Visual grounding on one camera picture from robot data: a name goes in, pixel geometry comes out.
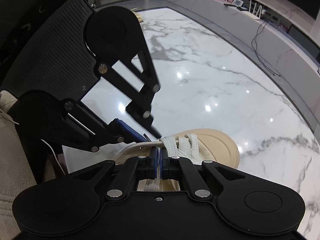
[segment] white cord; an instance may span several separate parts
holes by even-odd
[[[5,117],[8,119],[8,121],[10,121],[10,122],[12,122],[12,123],[15,123],[15,124],[17,124],[17,125],[19,125],[19,123],[17,123],[17,122],[15,122],[12,118],[11,118],[11,116],[9,116],[7,113],[5,113],[1,108],[0,108],[0,112],[1,113],[3,113],[4,115],[5,115]],[[59,163],[59,161],[58,161],[58,159],[57,159],[57,157],[56,157],[56,155],[55,155],[55,153],[54,153],[54,150],[52,149],[52,147],[50,146],[50,144],[49,143],[47,143],[46,141],[44,141],[44,140],[42,140],[46,145],[48,145],[49,146],[49,148],[51,149],[51,151],[52,151],[52,153],[53,153],[53,156],[54,156],[54,158],[56,159],[56,161],[57,161],[57,164],[59,165],[59,167],[60,167],[60,169],[62,170],[62,172],[63,172],[63,175],[65,175],[65,172],[64,172],[64,170],[62,169],[62,167],[61,167],[61,165],[60,165],[60,163]]]
[[[1,108],[0,108],[0,112],[5,115],[5,117],[8,119],[8,121],[13,122],[15,124],[19,124],[19,123],[15,122],[14,120],[12,120],[12,118],[9,115],[7,115]]]
[[[54,158],[56,159],[57,164],[59,165],[60,169],[62,170],[63,175],[65,175],[64,170],[62,169],[62,167],[61,167],[61,165],[60,165],[60,163],[59,163],[59,161],[58,161],[58,159],[57,159],[57,157],[56,157],[56,155],[55,155],[55,153],[54,153],[54,150],[52,149],[52,147],[50,146],[50,144],[47,143],[45,140],[42,140],[42,141],[43,141],[46,145],[48,145],[49,148],[52,150],[53,156],[54,156]]]
[[[6,105],[8,105],[8,104],[10,104],[10,103],[16,102],[16,101],[17,101],[17,100],[12,100],[12,101],[7,102],[7,103],[5,103],[5,104],[3,104],[3,105],[0,105],[0,107],[4,107],[4,106],[6,106]]]

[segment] gray fabric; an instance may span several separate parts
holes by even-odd
[[[6,90],[0,92],[0,108],[6,113],[17,99]]]
[[[19,232],[12,215],[12,202],[23,190],[36,184],[14,124],[0,114],[0,239]]]
[[[54,173],[53,166],[50,162],[49,159],[45,162],[45,167],[44,167],[44,176],[43,176],[43,182],[55,179],[56,175]]]

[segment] marble floor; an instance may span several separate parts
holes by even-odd
[[[319,146],[297,109],[252,61],[202,25],[169,8],[140,14],[161,83],[153,125],[163,136],[195,128],[228,134],[241,155],[238,169],[297,191],[306,204],[299,232],[319,239]],[[141,88],[120,62],[114,68]],[[125,113],[129,99],[104,79],[82,101],[106,123],[119,118],[145,132]],[[68,170],[109,159],[125,146],[107,145],[97,153],[64,147]]]

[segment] beige sneaker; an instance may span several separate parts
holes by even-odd
[[[189,158],[193,164],[204,160],[213,160],[231,168],[238,168],[240,154],[236,143],[225,133],[214,129],[194,129],[161,138],[156,142],[136,143],[123,149],[115,158],[116,164],[139,155],[149,156],[151,147],[165,147],[168,156]],[[160,179],[158,167],[157,179],[140,181],[138,191],[179,191],[175,180]]]

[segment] white shoelace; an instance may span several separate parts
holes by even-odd
[[[180,156],[189,158],[193,164],[201,164],[202,159],[199,155],[198,137],[196,134],[187,134],[186,137],[179,137],[177,146],[176,139],[173,136],[168,136],[160,139],[163,142],[168,152],[168,157]],[[162,191],[160,179],[160,167],[157,168],[157,179],[148,179],[145,186],[145,191]],[[178,191],[179,184],[177,181],[170,181],[173,190]]]

